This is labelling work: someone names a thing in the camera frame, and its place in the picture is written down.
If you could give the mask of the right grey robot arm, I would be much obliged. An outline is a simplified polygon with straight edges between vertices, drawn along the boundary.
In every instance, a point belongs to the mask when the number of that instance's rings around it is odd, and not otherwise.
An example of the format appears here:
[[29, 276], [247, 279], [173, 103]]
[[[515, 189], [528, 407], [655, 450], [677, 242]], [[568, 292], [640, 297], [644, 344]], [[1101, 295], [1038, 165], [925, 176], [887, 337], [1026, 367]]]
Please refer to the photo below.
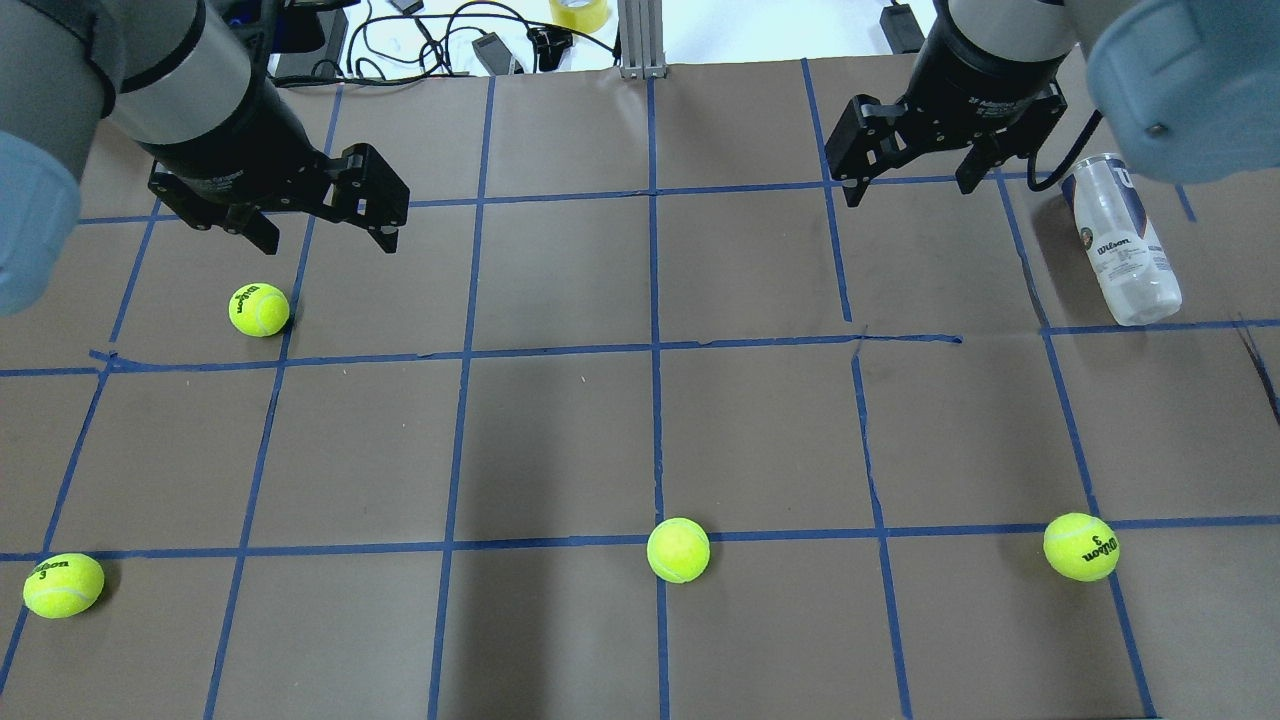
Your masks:
[[904, 95], [859, 94], [826, 141], [851, 208], [874, 178], [927, 154], [964, 151], [964, 193], [1012, 158], [1032, 161], [1068, 110], [1056, 74], [1074, 49], [1094, 115], [1068, 163], [1106, 123], [1133, 170], [1169, 184], [1277, 165], [1275, 1], [938, 1], [934, 12]]

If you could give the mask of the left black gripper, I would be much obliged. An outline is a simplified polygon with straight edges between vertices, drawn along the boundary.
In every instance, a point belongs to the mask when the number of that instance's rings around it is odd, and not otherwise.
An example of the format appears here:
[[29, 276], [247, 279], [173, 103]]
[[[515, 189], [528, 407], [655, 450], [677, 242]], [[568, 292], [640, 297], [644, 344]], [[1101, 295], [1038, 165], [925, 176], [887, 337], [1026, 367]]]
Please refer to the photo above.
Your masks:
[[[280, 233], [261, 208], [282, 209], [279, 199], [296, 177], [303, 187], [326, 177], [330, 197], [323, 200], [323, 218], [366, 231], [384, 254], [397, 252], [408, 219], [410, 187], [371, 143], [326, 159], [268, 79], [252, 79], [236, 110], [210, 132], [140, 146], [184, 186], [160, 199], [187, 225], [221, 224], [268, 256], [278, 254]], [[253, 205], [237, 205], [246, 202]]]

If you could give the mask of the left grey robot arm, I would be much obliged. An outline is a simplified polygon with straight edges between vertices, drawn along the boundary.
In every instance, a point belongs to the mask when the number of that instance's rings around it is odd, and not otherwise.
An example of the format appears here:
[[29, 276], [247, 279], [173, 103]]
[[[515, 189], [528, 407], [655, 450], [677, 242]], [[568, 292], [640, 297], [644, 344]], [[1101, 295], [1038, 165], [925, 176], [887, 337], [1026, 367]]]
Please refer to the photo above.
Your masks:
[[332, 1], [5, 1], [3, 55], [4, 315], [37, 302], [81, 218], [99, 123], [155, 163], [147, 184], [197, 231], [219, 227], [266, 255], [273, 211], [366, 229], [394, 252], [410, 188], [380, 152], [329, 158], [268, 76], [276, 53], [307, 53], [282, 23]]

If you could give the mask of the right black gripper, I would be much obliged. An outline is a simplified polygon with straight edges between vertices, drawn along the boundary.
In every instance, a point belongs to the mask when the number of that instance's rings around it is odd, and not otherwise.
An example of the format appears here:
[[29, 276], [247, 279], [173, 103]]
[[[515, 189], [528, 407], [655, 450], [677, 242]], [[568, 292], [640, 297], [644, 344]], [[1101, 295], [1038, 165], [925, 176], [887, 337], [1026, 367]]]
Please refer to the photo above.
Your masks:
[[1056, 74], [1069, 41], [1028, 20], [977, 40], [959, 20], [937, 20], [900, 102], [854, 96], [824, 145], [847, 208], [870, 182], [925, 152], [969, 149], [955, 170], [961, 195], [1010, 158], [1028, 159], [1066, 110]]

